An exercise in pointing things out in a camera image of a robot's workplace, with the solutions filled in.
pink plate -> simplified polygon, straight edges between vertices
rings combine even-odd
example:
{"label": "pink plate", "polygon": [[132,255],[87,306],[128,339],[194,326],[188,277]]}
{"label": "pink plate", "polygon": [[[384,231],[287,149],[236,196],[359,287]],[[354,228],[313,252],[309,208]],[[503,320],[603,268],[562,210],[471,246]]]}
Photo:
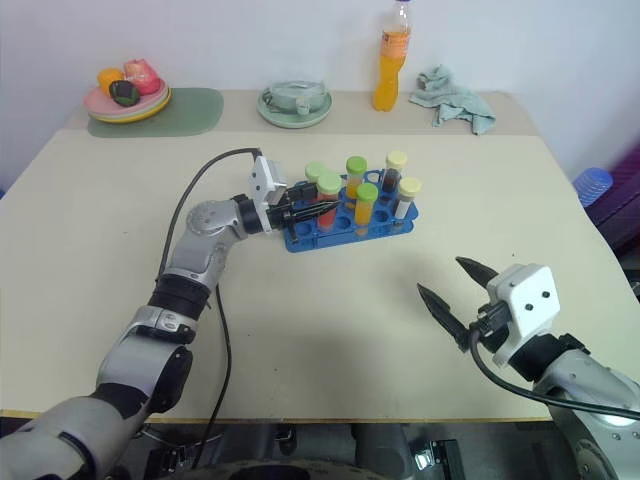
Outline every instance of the pink plate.
{"label": "pink plate", "polygon": [[111,97],[104,94],[100,87],[91,89],[84,97],[84,108],[94,115],[135,115],[137,112],[146,110],[155,103],[160,103],[167,96],[169,86],[160,80],[160,88],[151,95],[142,95],[140,101],[132,107],[123,107],[114,102]]}

white wall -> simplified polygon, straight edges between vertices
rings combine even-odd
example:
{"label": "white wall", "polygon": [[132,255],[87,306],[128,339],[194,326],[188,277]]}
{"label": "white wall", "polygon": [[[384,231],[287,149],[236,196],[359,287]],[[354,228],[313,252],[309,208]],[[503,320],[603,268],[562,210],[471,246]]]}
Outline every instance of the white wall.
{"label": "white wall", "polygon": [[[390,0],[2,0],[0,186],[9,186],[103,67],[144,57],[174,86],[323,78],[370,90]],[[570,177],[640,133],[637,0],[413,0],[402,88],[444,63],[513,92]]]}

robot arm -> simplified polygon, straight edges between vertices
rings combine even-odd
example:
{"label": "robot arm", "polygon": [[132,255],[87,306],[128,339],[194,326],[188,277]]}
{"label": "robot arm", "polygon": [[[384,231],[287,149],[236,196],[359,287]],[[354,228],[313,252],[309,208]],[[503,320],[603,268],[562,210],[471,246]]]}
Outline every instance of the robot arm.
{"label": "robot arm", "polygon": [[[456,260],[487,290],[490,301],[480,307],[478,321],[467,329],[442,298],[418,284],[420,296],[434,318],[463,352],[471,349],[478,367],[494,383],[547,404],[572,447],[582,478],[637,478],[640,387],[591,358],[585,346],[571,335],[556,338],[549,333],[560,310],[549,267],[513,265],[498,274],[474,260]],[[479,358],[478,341],[494,354],[497,366],[508,364],[527,381],[533,381],[533,394],[493,374]],[[567,402],[573,407],[567,408]]]}
{"label": "robot arm", "polygon": [[229,249],[251,233],[290,228],[337,202],[311,199],[315,186],[286,190],[278,166],[262,156],[250,177],[253,191],[197,205],[147,303],[107,354],[96,390],[71,398],[0,439],[3,480],[101,479],[147,417],[172,408],[189,375],[198,318],[224,270]]}

orange juice bottle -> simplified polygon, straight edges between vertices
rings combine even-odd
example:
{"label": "orange juice bottle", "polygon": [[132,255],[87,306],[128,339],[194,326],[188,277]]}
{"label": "orange juice bottle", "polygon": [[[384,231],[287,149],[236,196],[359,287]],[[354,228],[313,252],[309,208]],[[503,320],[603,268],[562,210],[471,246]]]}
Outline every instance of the orange juice bottle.
{"label": "orange juice bottle", "polygon": [[398,72],[409,47],[409,0],[396,0],[393,14],[382,32],[380,83],[373,94],[373,108],[389,112],[398,98]]}

yellow plate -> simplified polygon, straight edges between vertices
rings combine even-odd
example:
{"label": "yellow plate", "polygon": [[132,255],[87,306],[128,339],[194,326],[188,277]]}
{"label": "yellow plate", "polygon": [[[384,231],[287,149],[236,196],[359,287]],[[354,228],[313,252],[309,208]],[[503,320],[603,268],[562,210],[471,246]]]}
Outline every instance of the yellow plate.
{"label": "yellow plate", "polygon": [[140,120],[144,120],[145,118],[149,118],[152,115],[155,115],[160,110],[162,110],[164,107],[166,107],[167,103],[169,103],[169,100],[171,100],[171,95],[172,94],[173,94],[173,92],[171,91],[171,89],[169,89],[169,93],[167,93],[167,96],[165,97],[165,99],[162,102],[160,102],[156,107],[152,108],[151,110],[147,110],[146,112],[143,112],[140,115],[133,115],[131,117],[126,117],[126,118],[109,118],[109,117],[101,117],[99,115],[91,115],[91,114],[89,114],[89,115],[91,115],[96,120],[100,120],[101,122],[105,122],[105,123],[133,123],[133,122],[139,122]]}

